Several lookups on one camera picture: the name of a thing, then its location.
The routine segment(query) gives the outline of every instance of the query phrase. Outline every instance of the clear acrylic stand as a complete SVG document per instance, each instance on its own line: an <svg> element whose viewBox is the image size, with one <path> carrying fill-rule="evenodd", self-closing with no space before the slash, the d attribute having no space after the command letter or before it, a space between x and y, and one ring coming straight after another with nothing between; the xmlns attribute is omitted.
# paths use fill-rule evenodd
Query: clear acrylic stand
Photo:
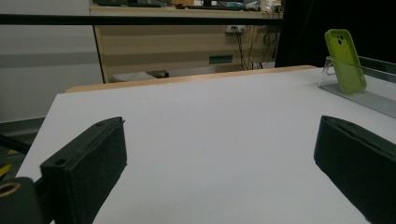
<svg viewBox="0 0 396 224"><path fill-rule="evenodd" d="M347 64L327 57L318 86L396 119L396 64L361 56L359 60L361 65ZM342 92L332 67L334 62L341 63L343 66L361 68L367 88L353 94Z"/></svg>

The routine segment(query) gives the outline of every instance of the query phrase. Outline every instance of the table surface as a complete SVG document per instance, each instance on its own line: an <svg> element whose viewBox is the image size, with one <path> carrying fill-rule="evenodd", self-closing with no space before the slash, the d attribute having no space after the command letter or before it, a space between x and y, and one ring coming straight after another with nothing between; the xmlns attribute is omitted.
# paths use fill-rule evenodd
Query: table surface
<svg viewBox="0 0 396 224"><path fill-rule="evenodd" d="M59 94L19 176L122 116L128 165L94 223L367 223L313 159L322 115L396 120L318 88L321 68Z"/></svg>

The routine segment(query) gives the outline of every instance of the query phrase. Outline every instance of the wall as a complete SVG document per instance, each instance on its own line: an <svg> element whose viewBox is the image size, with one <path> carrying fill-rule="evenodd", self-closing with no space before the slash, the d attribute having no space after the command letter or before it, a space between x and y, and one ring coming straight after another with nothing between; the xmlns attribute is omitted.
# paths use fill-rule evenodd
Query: wall
<svg viewBox="0 0 396 224"><path fill-rule="evenodd" d="M89 1L2 0L0 13L89 15ZM57 93L97 83L91 26L0 25L0 123L44 118Z"/></svg>

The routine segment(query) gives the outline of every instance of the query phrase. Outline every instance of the phone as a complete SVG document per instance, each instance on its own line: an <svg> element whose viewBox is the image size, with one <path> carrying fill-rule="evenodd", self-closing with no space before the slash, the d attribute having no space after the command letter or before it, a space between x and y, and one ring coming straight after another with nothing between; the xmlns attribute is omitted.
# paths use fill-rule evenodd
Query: phone
<svg viewBox="0 0 396 224"><path fill-rule="evenodd" d="M324 37L330 56L335 59L332 61L332 66L341 91L357 93L365 90L367 82L349 31L331 29Z"/></svg>

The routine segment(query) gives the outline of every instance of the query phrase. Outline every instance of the floor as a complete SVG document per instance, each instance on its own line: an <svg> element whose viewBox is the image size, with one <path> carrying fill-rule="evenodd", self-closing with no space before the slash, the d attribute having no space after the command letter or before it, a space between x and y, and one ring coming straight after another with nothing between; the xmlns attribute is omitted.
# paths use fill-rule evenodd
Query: floor
<svg viewBox="0 0 396 224"><path fill-rule="evenodd" d="M26 144L32 144L38 133L44 119L28 119L16 122L0 123L0 133L22 141ZM0 147L0 157L8 154L8 148ZM15 162L11 165L9 171L2 176L0 180L14 178L21 167L22 161Z"/></svg>

